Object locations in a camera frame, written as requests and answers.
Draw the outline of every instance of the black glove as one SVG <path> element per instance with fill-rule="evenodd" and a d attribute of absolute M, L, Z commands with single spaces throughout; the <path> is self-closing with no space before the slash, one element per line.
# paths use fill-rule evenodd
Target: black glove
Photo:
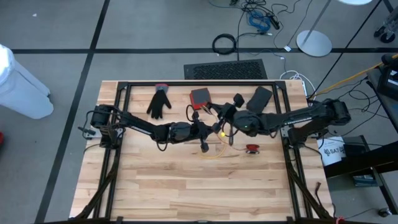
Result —
<path fill-rule="evenodd" d="M 152 111 L 151 118 L 159 119 L 163 118 L 162 116 L 162 108 L 163 105 L 165 105 L 171 109 L 172 105 L 170 104 L 169 99 L 167 99 L 166 93 L 164 90 L 157 90 L 154 97 L 152 98 L 152 101 L 150 102 L 150 105 L 147 110 L 147 114 Z"/>

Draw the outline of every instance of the white cable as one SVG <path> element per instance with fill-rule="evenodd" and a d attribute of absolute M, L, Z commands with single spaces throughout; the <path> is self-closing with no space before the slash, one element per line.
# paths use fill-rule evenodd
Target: white cable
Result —
<path fill-rule="evenodd" d="M 312 82 L 311 82 L 305 75 L 303 75 L 303 74 L 301 74 L 301 73 L 299 73 L 299 72 L 297 72 L 297 71 L 295 71 L 295 70 L 289 70 L 289 71 L 286 71 L 286 72 L 282 73 L 282 74 L 280 75 L 279 79 L 282 79 L 282 77 L 283 77 L 284 75 L 286 75 L 286 74 L 288 74 L 288 73 L 290 73 L 290 72 L 294 72 L 294 73 L 295 73 L 294 76 L 292 76 L 292 77 L 289 78 L 290 80 L 301 80 L 301 81 L 302 81 L 302 80 L 303 80 L 302 77 L 303 77 L 303 78 L 306 79 L 306 81 L 309 82 L 309 84 L 311 85 L 313 91 L 315 92 L 315 87 L 314 87 L 314 85 L 312 85 Z"/>

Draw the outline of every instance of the white trash bin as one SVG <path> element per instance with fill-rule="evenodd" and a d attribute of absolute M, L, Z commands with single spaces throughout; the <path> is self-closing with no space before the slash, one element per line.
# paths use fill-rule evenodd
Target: white trash bin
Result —
<path fill-rule="evenodd" d="M 54 110 L 50 90 L 0 44 L 0 105 L 33 119 L 48 116 Z"/>

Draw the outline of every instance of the wooden table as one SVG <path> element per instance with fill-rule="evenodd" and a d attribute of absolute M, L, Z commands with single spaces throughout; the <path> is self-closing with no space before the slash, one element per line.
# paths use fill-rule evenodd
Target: wooden table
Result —
<path fill-rule="evenodd" d="M 117 84 L 118 81 L 103 81 L 97 104 L 113 105 Z M 306 107 L 301 82 L 289 80 L 286 85 L 291 110 Z M 170 86 L 167 97 L 172 109 L 164 107 L 164 119 L 155 120 L 146 114 L 154 87 L 135 86 L 129 96 L 128 111 L 154 124 L 187 121 L 185 107 L 190 104 L 189 93 L 197 88 L 203 86 Z M 256 88 L 208 86 L 212 101 L 218 104 L 233 102 L 236 93 L 242 94 L 247 102 Z M 279 98 L 284 111 L 281 94 Z M 275 113 L 274 99 L 270 100 L 264 112 Z M 200 112 L 200 119 L 207 125 L 215 122 L 214 117 L 203 111 Z M 88 141 L 87 146 L 96 143 L 99 143 L 99 139 Z M 114 220 L 117 216 L 123 216 L 124 220 L 286 221 L 287 216 L 294 217 L 280 133 L 274 139 L 269 136 L 250 138 L 243 133 L 235 135 L 236 149 L 244 149 L 249 143 L 258 144 L 258 155 L 246 154 L 227 146 L 221 157 L 208 159 L 206 157 L 220 153 L 224 144 L 215 134 L 208 137 L 207 143 L 210 150 L 206 154 L 201 153 L 199 141 L 169 144 L 165 152 L 160 152 L 149 136 L 127 129 L 121 150 L 111 218 Z M 308 141 L 307 145 L 317 149 L 315 140 Z M 301 148 L 300 152 L 309 191 L 313 194 L 316 183 L 321 182 L 320 200 L 332 214 L 330 193 L 319 155 L 306 148 Z M 92 147 L 85 153 L 71 217 L 80 213 L 96 192 L 103 156 L 104 149 L 99 147 Z M 298 188 L 297 192 L 301 216 L 304 217 L 302 194 Z M 101 217 L 107 195 L 105 192 Z"/>

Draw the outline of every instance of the black floor grate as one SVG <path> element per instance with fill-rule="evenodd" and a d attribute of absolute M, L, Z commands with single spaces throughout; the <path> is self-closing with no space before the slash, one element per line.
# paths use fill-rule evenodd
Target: black floor grate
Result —
<path fill-rule="evenodd" d="M 267 79 L 261 59 L 184 65 L 186 80 Z"/>

